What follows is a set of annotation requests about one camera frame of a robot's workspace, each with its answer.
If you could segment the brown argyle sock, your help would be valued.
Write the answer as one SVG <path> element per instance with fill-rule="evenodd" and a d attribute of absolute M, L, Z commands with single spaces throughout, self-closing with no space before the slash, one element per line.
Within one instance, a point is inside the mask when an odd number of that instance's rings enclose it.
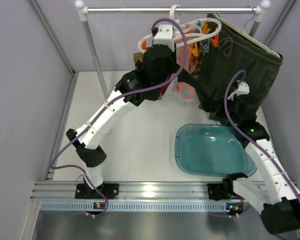
<path fill-rule="evenodd" d="M 142 52 L 133 53 L 133 62 L 135 69 L 137 69 L 143 62 L 143 55 L 144 54 Z"/>
<path fill-rule="evenodd" d="M 190 60 L 190 68 L 189 68 L 189 73 L 195 79 L 199 77 L 201 67 L 202 67 L 202 62 L 206 55 L 206 52 L 201 43 L 197 43 L 197 47 L 198 47 L 198 56 L 192 55 Z"/>

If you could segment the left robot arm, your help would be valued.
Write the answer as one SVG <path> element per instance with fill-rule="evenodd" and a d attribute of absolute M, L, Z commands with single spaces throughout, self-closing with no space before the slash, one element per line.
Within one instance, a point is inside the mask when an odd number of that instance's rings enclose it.
<path fill-rule="evenodd" d="M 154 44 L 146 50 L 137 67 L 122 76 L 103 106 L 80 128 L 66 132 L 84 162 L 83 183 L 76 188 L 77 199 L 101 199 L 109 193 L 102 177 L 107 155 L 100 146 L 103 137 L 126 114 L 144 101 L 162 99 L 172 75 L 180 69 L 176 45 Z"/>

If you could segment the pink patterned sock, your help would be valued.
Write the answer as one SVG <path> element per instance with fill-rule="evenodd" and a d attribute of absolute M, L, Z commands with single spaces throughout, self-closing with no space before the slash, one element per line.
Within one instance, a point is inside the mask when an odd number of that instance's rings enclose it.
<path fill-rule="evenodd" d="M 193 54 L 194 52 L 198 52 L 198 48 L 196 47 L 195 43 L 188 44 L 188 50 L 187 50 L 187 55 L 185 55 L 185 47 L 180 46 L 176 49 L 176 62 L 178 65 L 182 65 L 183 59 L 186 56 L 186 61 L 184 65 L 184 70 L 186 70 L 188 73 L 190 73 L 191 69 L 191 63 L 192 63 L 192 58 L 195 57 Z M 182 97 L 182 99 L 187 102 L 191 103 L 194 102 L 195 99 L 197 98 L 197 93 L 194 87 L 189 85 L 188 83 L 185 82 L 178 82 L 177 79 L 173 81 L 173 87 L 172 91 L 179 93 Z"/>

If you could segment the white clip sock hanger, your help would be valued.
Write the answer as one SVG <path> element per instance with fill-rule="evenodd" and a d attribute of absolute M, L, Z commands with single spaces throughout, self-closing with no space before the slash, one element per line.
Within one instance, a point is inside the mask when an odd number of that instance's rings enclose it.
<path fill-rule="evenodd" d="M 219 37 L 222 24 L 219 20 L 212 18 L 200 18 L 188 23 L 181 24 L 180 15 L 176 10 L 180 7 L 174 4 L 169 9 L 169 21 L 161 20 L 154 24 L 151 33 L 139 40 L 137 48 L 141 53 L 145 53 L 150 47 L 156 45 L 153 38 L 158 32 L 160 25 L 172 25 L 174 30 L 173 40 L 175 50 L 178 47 L 188 46 L 188 44 L 196 44 L 202 41 L 216 40 Z"/>

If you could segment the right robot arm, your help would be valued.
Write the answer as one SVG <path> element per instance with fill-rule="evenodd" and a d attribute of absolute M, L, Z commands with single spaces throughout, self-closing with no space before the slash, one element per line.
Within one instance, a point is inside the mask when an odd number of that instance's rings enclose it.
<path fill-rule="evenodd" d="M 267 188 L 264 192 L 245 173 L 238 172 L 222 180 L 225 192 L 248 201 L 271 235 L 299 231 L 300 190 L 281 165 L 265 127 L 257 121 L 254 99 L 249 94 L 225 95 L 214 104 L 214 110 L 234 128 L 235 138 L 252 159 Z"/>

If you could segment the black sock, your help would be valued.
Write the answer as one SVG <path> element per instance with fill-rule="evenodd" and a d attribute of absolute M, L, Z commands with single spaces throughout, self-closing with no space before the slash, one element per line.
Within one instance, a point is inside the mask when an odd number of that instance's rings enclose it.
<path fill-rule="evenodd" d="M 193 87 L 198 95 L 200 103 L 205 106 L 214 106 L 217 104 L 215 101 L 197 82 L 195 78 L 192 77 L 186 70 L 183 70 L 178 76 L 179 83 L 186 83 Z"/>

